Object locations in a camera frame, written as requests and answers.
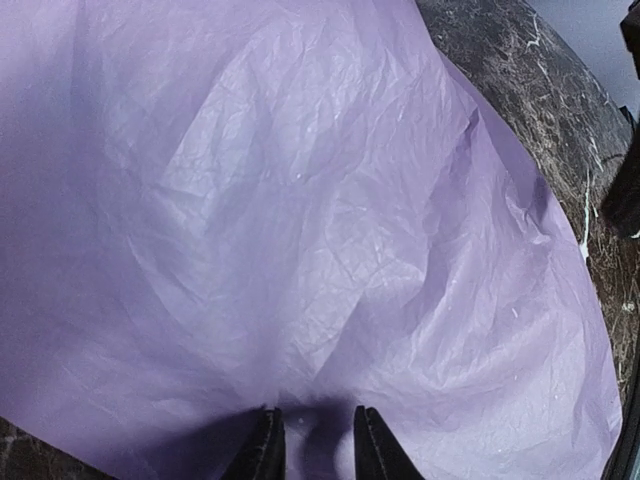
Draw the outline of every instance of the purple plastic bag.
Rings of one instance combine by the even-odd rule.
[[[620,429],[576,240],[411,0],[0,5],[0,415],[123,479],[596,478]]]

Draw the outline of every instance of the purple plastic sheet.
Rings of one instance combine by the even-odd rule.
[[[584,259],[411,0],[0,18],[0,415],[123,479],[219,475],[262,404],[353,478],[359,403],[430,478],[599,476]]]

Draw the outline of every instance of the lavender fabric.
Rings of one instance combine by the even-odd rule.
[[[411,0],[2,2],[0,415],[216,478],[254,409],[354,477],[596,478],[620,429],[576,240]]]

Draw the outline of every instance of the gray floor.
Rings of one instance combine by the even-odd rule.
[[[528,1],[587,64],[613,101],[637,116],[640,80],[620,33],[632,0]]]

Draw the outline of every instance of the black marble table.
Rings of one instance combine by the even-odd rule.
[[[599,222],[597,207],[626,151],[629,125],[523,0],[418,5],[435,44],[511,126],[567,213],[600,298],[624,402],[638,337],[640,244],[613,238]],[[109,477],[0,418],[0,478]]]

